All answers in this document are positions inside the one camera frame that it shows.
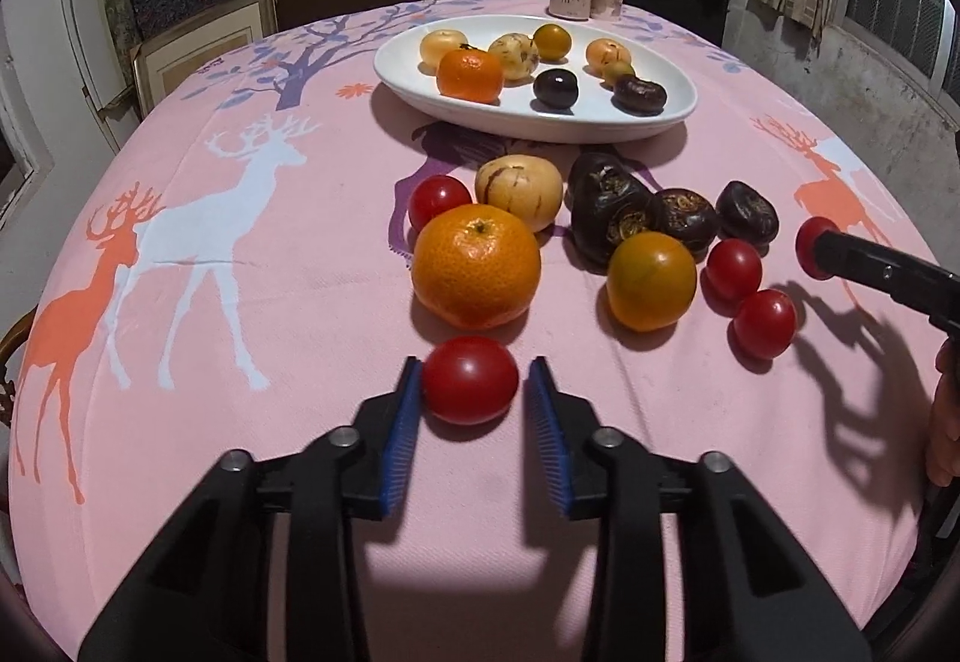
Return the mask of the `right hand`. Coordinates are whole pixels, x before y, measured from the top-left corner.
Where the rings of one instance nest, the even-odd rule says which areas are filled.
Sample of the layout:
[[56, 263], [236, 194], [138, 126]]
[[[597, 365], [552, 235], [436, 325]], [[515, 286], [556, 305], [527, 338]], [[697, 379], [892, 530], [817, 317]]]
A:
[[957, 355], [949, 342], [940, 347], [935, 369], [939, 381], [929, 415], [926, 474], [932, 485], [946, 488], [960, 475], [960, 412], [955, 380]]

